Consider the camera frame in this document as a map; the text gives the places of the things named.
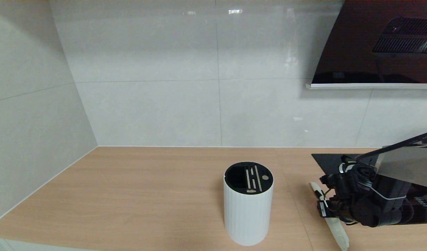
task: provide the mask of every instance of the tile grout line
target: tile grout line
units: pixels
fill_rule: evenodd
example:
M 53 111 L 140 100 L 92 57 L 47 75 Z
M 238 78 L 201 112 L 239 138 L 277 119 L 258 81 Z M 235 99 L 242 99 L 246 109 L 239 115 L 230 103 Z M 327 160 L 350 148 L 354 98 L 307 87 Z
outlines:
M 14 97 L 19 97 L 19 96 L 26 95 L 26 94 L 31 94 L 31 93 L 34 93 L 34 92 L 41 92 L 41 91 L 44 91 L 44 90 L 48 90 L 48 89 L 52 89 L 52 88 L 56 88 L 56 87 L 65 86 L 65 85 L 68 85 L 68 84 L 74 84 L 74 82 L 66 83 L 66 84 L 59 84 L 59 85 L 56 85 L 56 86 L 47 87 L 47 88 L 40 89 L 40 90 L 35 90 L 35 91 L 32 91 L 32 92 L 26 92 L 26 93 L 23 93 L 23 94 L 18 94 L 18 95 L 15 95 L 15 96 L 11 96 L 11 97 L 0 99 L 0 101 L 6 100 L 6 99 L 10 99 L 10 98 L 14 98 Z
M 5 248 L 10 248 L 10 251 L 15 251 L 14 248 L 7 242 L 6 239 L 3 239 L 3 241 L 7 244 L 7 246 L 5 246 Z
M 220 145 L 223 146 L 223 130 L 221 122 L 221 91 L 220 91 L 220 56 L 218 52 L 217 0 L 215 0 L 215 38 L 217 39 L 217 74 L 218 74 L 218 108 L 220 109 Z
M 278 164 L 279 164 L 279 167 L 280 167 L 280 169 L 282 170 L 283 178 L 284 178 L 284 180 L 285 180 L 285 182 L 286 182 L 286 184 L 287 184 L 288 188 L 290 189 L 290 194 L 291 194 L 291 196 L 293 197 L 293 202 L 294 202 L 294 205 L 296 206 L 296 210 L 297 210 L 297 212 L 298 212 L 298 215 L 299 215 L 300 221 L 302 222 L 303 229 L 305 230 L 305 234 L 306 234 L 306 236 L 307 236 L 307 238 L 308 238 L 309 245 L 311 246 L 311 251 L 314 251 L 313 243 L 311 242 L 311 238 L 310 238 L 310 236 L 309 236 L 309 234 L 308 234 L 308 230 L 306 230 L 306 226 L 305 226 L 305 223 L 304 223 L 304 221 L 303 221 L 302 215 L 301 215 L 301 213 L 300 213 L 299 207 L 298 207 L 298 205 L 297 205 L 297 203 L 296 203 L 296 199 L 295 199 L 295 197 L 294 197 L 294 194 L 293 194 L 293 193 L 292 193 L 292 191 L 291 191 L 290 183 L 288 182 L 288 179 L 286 178 L 285 172 L 283 171 L 283 168 L 282 168 L 282 162 L 281 162 L 281 161 L 280 161 L 280 159 L 279 159 L 279 154 L 277 153 L 277 151 L 276 151 L 275 149 L 274 149 L 274 155 L 276 156 L 276 159 L 277 159 L 277 162 L 278 162 Z
M 14 208 L 16 208 L 19 204 L 21 204 L 23 201 L 25 201 L 27 198 L 29 198 L 31 195 L 33 195 L 36 191 L 38 191 L 40 188 L 42 188 L 44 185 L 48 184 L 49 181 L 52 181 L 54 178 L 56 178 L 58 175 L 60 175 L 61 173 L 63 173 L 65 170 L 67 170 L 68 168 L 70 168 L 72 165 L 74 165 L 77 161 L 81 160 L 83 157 L 85 157 L 86 155 L 88 155 L 90 152 L 94 151 L 94 149 L 98 148 L 99 146 L 96 146 L 95 148 L 91 149 L 89 152 L 83 154 L 83 156 L 81 156 L 80 158 L 78 158 L 77 160 L 75 160 L 71 165 L 65 167 L 63 170 L 61 170 L 59 173 L 57 173 L 56 175 L 54 175 L 52 178 L 50 178 L 48 181 L 46 181 L 43 185 L 41 185 L 40 187 L 38 187 L 37 189 L 35 189 L 33 192 L 31 192 L 28 196 L 26 196 L 24 199 L 22 199 L 19 203 L 17 203 L 15 206 L 13 206 L 11 209 L 9 209 L 6 213 L 4 213 L 2 216 L 0 216 L 0 219 L 3 218 L 4 216 L 6 216 L 6 214 L 8 214 L 10 211 L 12 211 Z
M 356 142 L 354 143 L 355 147 L 358 144 L 359 135 L 361 134 L 361 130 L 362 130 L 362 125 L 364 124 L 365 116 L 367 115 L 368 105 L 370 105 L 370 100 L 372 99 L 373 90 L 374 89 L 372 89 L 372 91 L 370 92 L 370 96 L 368 97 L 368 102 L 367 102 L 367 106 L 365 107 L 364 116 L 362 117 L 362 122 L 361 122 L 361 125 L 359 127 L 358 135 L 356 137 Z
M 218 78 L 214 79 L 160 79 L 160 80 L 152 80 L 152 81 L 145 81 L 145 80 L 136 80 L 136 81 L 82 81 L 82 82 L 75 82 L 76 84 L 96 84 L 96 83 L 128 83 L 128 82 L 181 82 L 181 81 L 239 81 L 239 80 L 290 80 L 290 79 L 303 79 L 303 80 L 311 80 L 312 78 L 219 78 L 220 73 L 218 72 Z

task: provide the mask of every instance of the black cable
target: black cable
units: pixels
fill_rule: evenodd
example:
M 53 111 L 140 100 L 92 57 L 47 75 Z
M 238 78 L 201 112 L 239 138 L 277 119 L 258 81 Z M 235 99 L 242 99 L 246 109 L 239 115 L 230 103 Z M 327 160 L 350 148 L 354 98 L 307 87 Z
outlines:
M 327 193 L 328 192 L 330 192 L 331 191 L 331 189 L 328 189 L 325 193 L 324 193 L 324 199 L 325 199 L 325 196 L 327 195 Z
M 408 219 L 406 221 L 403 221 L 401 223 L 408 223 L 413 218 L 413 214 L 414 214 L 413 205 L 412 205 L 412 203 L 407 198 L 405 198 L 404 201 L 406 201 L 408 203 L 408 205 L 409 205 L 410 215 L 409 215 L 409 217 L 408 217 Z
M 341 209 L 341 207 L 343 206 L 343 202 L 342 201 L 340 201 L 340 202 L 338 202 L 338 208 L 336 208 L 336 209 L 331 209 L 330 207 L 328 207 L 328 209 L 330 210 L 330 211 L 332 211 L 332 212 L 336 212 L 336 211 L 338 211 L 339 209 Z

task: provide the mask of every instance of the white cylindrical container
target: white cylindrical container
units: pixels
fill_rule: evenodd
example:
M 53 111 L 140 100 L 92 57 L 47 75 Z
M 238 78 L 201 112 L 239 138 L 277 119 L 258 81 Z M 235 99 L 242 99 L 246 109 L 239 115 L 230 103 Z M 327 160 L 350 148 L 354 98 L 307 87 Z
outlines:
M 268 233 L 274 178 L 263 165 L 240 162 L 224 173 L 224 223 L 243 246 L 256 245 Z

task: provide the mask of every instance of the white wall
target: white wall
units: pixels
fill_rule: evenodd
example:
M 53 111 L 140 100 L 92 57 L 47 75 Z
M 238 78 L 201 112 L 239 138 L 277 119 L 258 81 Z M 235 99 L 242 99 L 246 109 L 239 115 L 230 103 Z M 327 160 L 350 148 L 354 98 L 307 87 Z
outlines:
M 49 3 L 0 0 L 0 216 L 96 145 Z
M 382 146 L 427 131 L 427 91 L 304 88 L 340 1 L 51 6 L 99 145 Z

